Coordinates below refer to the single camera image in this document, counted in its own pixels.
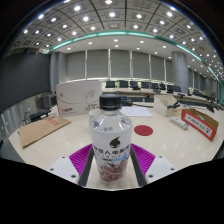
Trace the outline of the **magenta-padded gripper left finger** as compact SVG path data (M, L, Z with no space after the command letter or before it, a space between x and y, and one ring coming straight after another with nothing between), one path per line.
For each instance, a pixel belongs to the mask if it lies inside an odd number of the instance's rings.
M47 171L79 186L85 186L88 181L94 152L89 144L70 156L57 159Z

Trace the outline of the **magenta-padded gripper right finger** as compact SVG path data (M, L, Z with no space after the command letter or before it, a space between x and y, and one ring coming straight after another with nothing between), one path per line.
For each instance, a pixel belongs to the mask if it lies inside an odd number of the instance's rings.
M135 144L131 145L130 156L140 187L155 182L176 171L175 167L164 156L155 156Z

